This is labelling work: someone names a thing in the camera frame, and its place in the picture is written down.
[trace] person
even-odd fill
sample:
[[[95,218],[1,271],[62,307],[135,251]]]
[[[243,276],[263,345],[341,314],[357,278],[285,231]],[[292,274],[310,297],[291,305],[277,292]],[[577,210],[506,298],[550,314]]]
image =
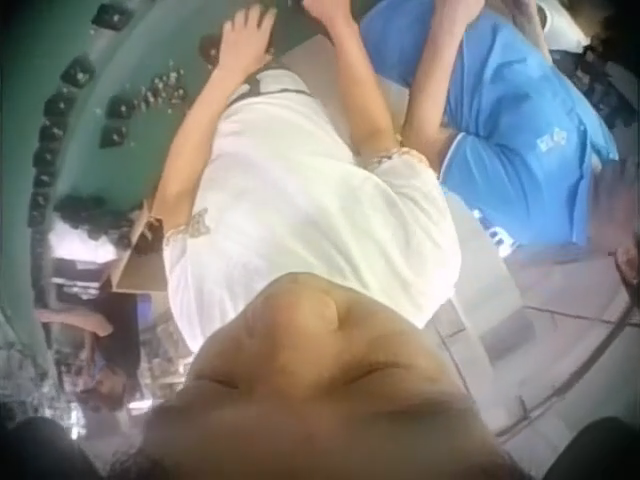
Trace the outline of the person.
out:
[[[275,15],[255,6],[225,24],[154,197],[169,303],[193,352],[288,273],[352,288],[421,327],[460,270],[442,189],[422,155],[400,148],[357,26],[333,37],[354,155],[302,80],[268,64],[260,42]]]
[[[137,297],[109,292],[86,306],[37,310],[44,324],[57,323],[84,332],[84,362],[77,400],[92,410],[121,410],[139,388],[140,335]]]
[[[403,142],[426,154],[447,191],[504,257],[518,246],[607,254],[637,222],[637,159],[550,63],[534,0],[503,0],[453,30],[437,0],[384,0],[361,23],[381,76],[410,88]]]
[[[481,2],[457,4],[469,22]],[[398,149],[349,1],[304,7],[331,36],[373,167],[291,73],[260,73],[264,93],[249,80],[227,107],[262,66],[275,12],[225,23],[156,200],[172,308],[199,351],[110,478],[526,478],[419,330],[459,264],[435,175]]]

